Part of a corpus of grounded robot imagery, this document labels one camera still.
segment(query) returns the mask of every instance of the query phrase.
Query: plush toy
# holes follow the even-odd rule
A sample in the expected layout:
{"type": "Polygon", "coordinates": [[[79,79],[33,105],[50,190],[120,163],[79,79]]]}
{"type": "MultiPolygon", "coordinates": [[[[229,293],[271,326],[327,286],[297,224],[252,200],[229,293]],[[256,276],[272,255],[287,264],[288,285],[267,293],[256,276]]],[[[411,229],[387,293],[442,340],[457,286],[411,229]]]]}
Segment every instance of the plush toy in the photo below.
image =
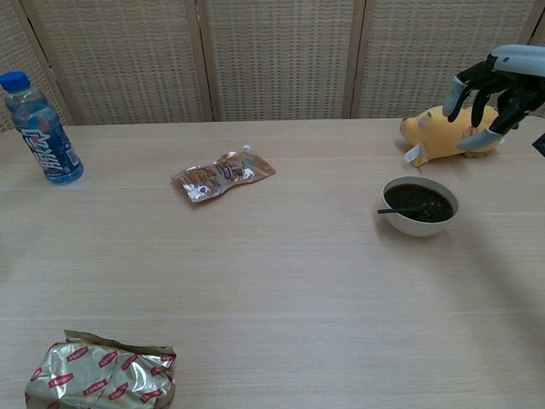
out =
{"type": "Polygon", "coordinates": [[[471,126],[471,108],[462,109],[452,123],[443,116],[441,107],[428,109],[414,118],[406,118],[401,121],[399,130],[413,148],[405,154],[405,160],[419,167],[431,159],[459,153],[463,153],[467,158],[481,158],[490,153],[498,142],[476,151],[458,149],[458,143],[488,128],[496,117],[497,111],[487,106],[483,120],[477,128],[471,126]]]}

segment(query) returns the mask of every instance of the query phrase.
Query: blue bottle cap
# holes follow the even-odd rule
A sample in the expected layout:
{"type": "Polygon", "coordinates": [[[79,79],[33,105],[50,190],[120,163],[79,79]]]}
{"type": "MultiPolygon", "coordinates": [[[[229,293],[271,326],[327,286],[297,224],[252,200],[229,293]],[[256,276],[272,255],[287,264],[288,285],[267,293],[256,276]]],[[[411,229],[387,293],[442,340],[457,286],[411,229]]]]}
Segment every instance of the blue bottle cap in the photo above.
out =
{"type": "Polygon", "coordinates": [[[31,82],[23,71],[10,71],[0,75],[0,84],[8,92],[21,91],[31,86],[31,82]]]}

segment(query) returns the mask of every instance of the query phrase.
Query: blue drink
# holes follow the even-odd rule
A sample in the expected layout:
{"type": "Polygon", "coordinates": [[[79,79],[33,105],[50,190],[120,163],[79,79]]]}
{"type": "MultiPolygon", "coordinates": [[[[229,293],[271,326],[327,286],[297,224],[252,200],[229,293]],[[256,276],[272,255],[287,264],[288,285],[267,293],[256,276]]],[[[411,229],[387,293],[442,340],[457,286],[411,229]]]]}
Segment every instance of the blue drink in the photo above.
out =
{"type": "Polygon", "coordinates": [[[57,185],[79,179],[83,165],[62,128],[59,114],[45,95],[31,87],[21,71],[0,75],[0,84],[9,92],[5,103],[15,128],[42,166],[45,177],[57,185]]]}

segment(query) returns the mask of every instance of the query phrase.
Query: bottle label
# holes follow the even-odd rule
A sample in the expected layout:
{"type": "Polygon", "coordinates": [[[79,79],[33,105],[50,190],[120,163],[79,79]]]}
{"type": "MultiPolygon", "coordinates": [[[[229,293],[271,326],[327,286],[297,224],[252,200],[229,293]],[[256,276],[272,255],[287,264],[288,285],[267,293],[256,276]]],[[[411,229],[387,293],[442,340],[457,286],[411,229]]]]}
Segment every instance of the bottle label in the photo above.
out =
{"type": "Polygon", "coordinates": [[[67,175],[79,165],[79,158],[72,149],[72,144],[62,129],[62,125],[48,134],[41,130],[20,130],[20,132],[46,176],[67,175]]]}

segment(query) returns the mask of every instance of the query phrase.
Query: dark soup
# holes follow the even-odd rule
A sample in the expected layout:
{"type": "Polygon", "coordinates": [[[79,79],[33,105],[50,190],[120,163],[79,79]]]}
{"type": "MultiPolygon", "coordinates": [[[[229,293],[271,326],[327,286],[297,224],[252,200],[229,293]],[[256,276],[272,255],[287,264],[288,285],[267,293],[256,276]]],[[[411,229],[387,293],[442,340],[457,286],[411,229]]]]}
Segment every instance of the dark soup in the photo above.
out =
{"type": "Polygon", "coordinates": [[[449,200],[428,187],[398,185],[388,189],[384,198],[392,209],[414,209],[399,214],[418,222],[438,223],[454,216],[449,200]]]}

